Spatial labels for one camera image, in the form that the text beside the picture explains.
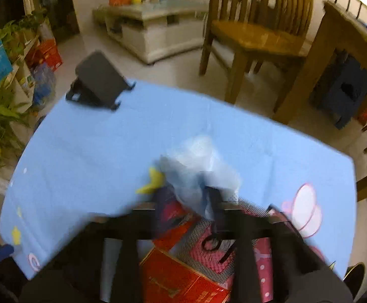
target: floor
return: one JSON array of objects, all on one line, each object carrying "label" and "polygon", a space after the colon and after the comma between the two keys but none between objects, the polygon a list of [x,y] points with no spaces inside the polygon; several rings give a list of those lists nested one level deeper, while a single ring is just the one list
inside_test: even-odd
[{"label": "floor", "polygon": [[[232,54],[218,47],[223,55],[230,59]],[[127,78],[145,80],[185,90],[197,91],[223,100],[227,82],[223,69],[213,57],[210,58],[206,75],[198,76],[200,50],[194,50],[146,66],[120,47],[106,35],[103,28],[94,28],[89,35],[77,35],[60,44],[59,51],[64,64],[56,71],[56,97],[59,99],[75,79],[75,66],[85,55],[94,50],[102,50],[116,68]],[[272,110],[283,78],[280,71],[269,63],[264,63],[257,75],[247,76],[249,83],[244,83],[236,106],[267,117]],[[292,128],[302,131],[351,156],[355,162],[356,178],[367,175],[367,155],[363,149],[367,146],[367,133],[362,134],[362,126],[352,120],[344,129],[337,130],[330,116],[307,105],[290,123]],[[350,265],[364,262],[366,277],[358,294],[367,288],[367,199],[358,203],[356,234]]]}]

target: chair seat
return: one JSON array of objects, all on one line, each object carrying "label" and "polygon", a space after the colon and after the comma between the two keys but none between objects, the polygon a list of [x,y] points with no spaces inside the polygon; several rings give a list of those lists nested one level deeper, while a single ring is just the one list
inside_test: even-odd
[{"label": "chair seat", "polygon": [[257,24],[215,20],[211,32],[233,48],[263,51],[269,54],[305,57],[304,38],[283,31],[273,31]]}]

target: blue tablecloth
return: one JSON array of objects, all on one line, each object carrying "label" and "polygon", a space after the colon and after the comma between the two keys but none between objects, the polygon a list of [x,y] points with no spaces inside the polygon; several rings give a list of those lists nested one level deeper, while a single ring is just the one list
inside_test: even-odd
[{"label": "blue tablecloth", "polygon": [[322,223],[311,240],[343,276],[355,230],[351,158],[317,140],[208,96],[138,82],[116,112],[61,99],[28,143],[10,181],[2,238],[28,278],[91,213],[121,214],[142,195],[149,167],[186,140],[207,135],[257,205],[316,192]]}]

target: doorway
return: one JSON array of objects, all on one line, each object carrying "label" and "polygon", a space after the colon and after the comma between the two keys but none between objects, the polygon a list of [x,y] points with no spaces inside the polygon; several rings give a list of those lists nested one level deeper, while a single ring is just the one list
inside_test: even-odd
[{"label": "doorway", "polygon": [[73,0],[40,0],[47,9],[56,42],[65,41],[80,32]]}]

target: yellow star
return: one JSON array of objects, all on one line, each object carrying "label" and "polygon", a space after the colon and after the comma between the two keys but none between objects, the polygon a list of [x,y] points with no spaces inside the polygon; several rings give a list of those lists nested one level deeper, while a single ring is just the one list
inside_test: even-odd
[{"label": "yellow star", "polygon": [[164,185],[164,174],[150,167],[150,183],[136,190],[136,193],[153,193],[154,190]]},{"label": "yellow star", "polygon": [[11,232],[12,240],[14,241],[14,245],[20,245],[20,231],[17,226],[15,226]]}]

